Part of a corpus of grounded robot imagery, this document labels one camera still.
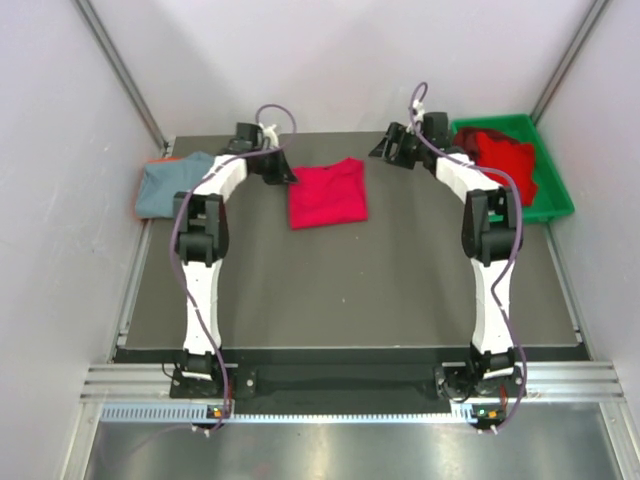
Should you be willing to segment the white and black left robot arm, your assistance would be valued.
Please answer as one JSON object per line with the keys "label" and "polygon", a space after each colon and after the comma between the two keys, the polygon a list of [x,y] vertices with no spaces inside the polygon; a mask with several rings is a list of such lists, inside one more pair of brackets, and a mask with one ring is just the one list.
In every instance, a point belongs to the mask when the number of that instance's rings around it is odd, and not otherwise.
{"label": "white and black left robot arm", "polygon": [[185,358],[174,382],[204,397],[230,399],[229,374],[221,354],[218,283],[230,233],[226,202],[248,176],[269,185],[297,181],[286,161],[277,126],[239,123],[227,147],[195,186],[174,195],[170,261],[186,297]]}

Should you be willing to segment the crimson red t-shirt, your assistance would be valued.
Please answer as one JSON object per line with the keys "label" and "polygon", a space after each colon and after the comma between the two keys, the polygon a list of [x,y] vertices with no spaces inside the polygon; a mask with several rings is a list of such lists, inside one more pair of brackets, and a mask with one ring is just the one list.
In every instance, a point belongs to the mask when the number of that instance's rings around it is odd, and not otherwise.
{"label": "crimson red t-shirt", "polygon": [[293,173],[297,182],[288,189],[292,230],[368,220],[363,160],[349,157],[331,165],[296,167]]}

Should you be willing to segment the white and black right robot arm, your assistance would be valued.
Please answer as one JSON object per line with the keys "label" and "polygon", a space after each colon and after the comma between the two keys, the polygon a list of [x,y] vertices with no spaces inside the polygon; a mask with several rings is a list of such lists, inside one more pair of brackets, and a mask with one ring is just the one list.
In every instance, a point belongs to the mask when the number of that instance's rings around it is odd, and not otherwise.
{"label": "white and black right robot arm", "polygon": [[518,384],[522,354],[510,322],[511,277],[523,242],[522,204],[513,180],[479,165],[448,142],[443,112],[412,110],[412,122],[392,122],[371,156],[412,169],[422,164],[463,203],[461,244],[475,281],[475,327],[469,357],[458,370],[440,371],[441,394],[462,403]]}

